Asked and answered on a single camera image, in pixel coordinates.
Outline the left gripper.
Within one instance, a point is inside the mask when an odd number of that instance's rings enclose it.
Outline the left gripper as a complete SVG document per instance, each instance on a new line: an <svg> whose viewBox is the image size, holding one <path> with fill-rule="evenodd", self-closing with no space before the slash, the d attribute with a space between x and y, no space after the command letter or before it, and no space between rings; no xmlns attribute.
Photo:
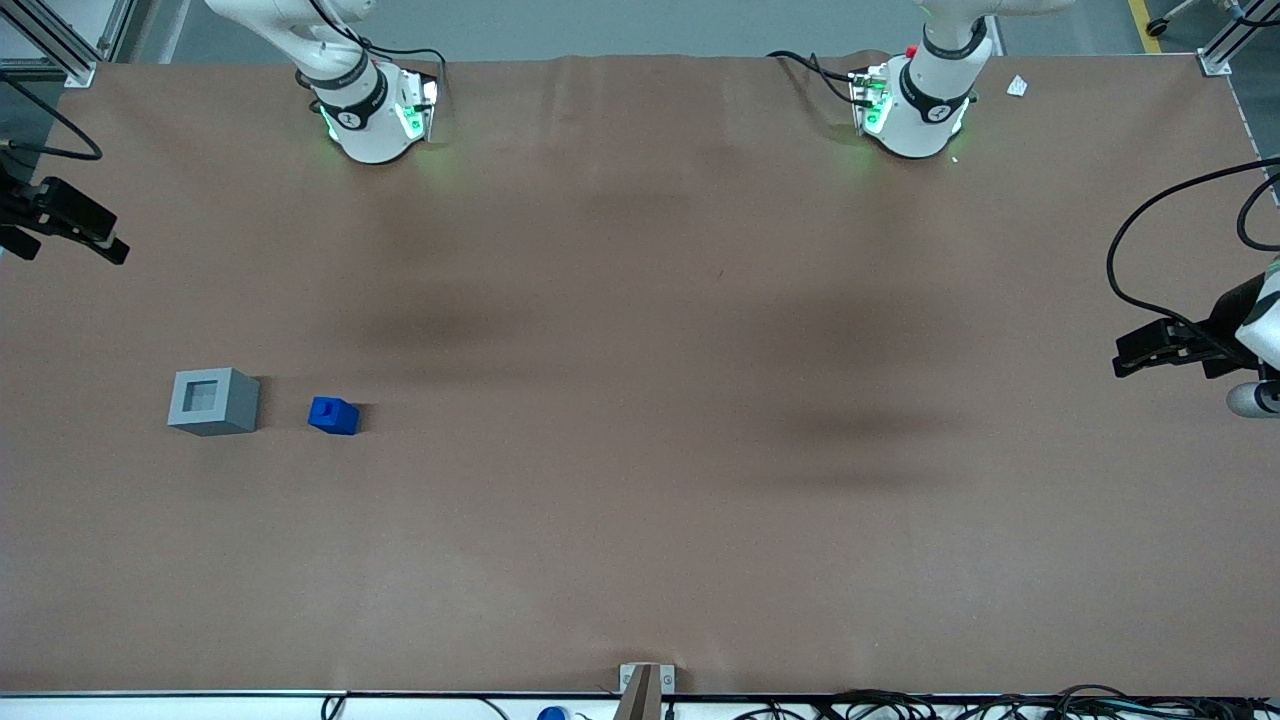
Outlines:
<svg viewBox="0 0 1280 720"><path fill-rule="evenodd" d="M1248 360L1231 360L1202 332L1171 318L1158 318L1117 338L1114 374L1123 379L1157 366L1204 363L1204 377L1257 370L1268 379L1279 370L1279 260L1266 272L1228 291L1204 323L1210 334Z"/></svg>

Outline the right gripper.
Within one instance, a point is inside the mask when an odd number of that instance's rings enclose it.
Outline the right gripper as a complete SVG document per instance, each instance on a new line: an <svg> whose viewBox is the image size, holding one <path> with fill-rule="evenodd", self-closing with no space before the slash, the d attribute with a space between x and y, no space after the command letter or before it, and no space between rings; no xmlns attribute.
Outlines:
<svg viewBox="0 0 1280 720"><path fill-rule="evenodd" d="M38 228L29 204L19 195L26 183L1 181L1 247L31 261L41 250L33 236ZM123 265L131 247L116 234L116 215L60 178L46 178L38 187L38 215L47 234L59 234L87 247L113 265Z"/></svg>

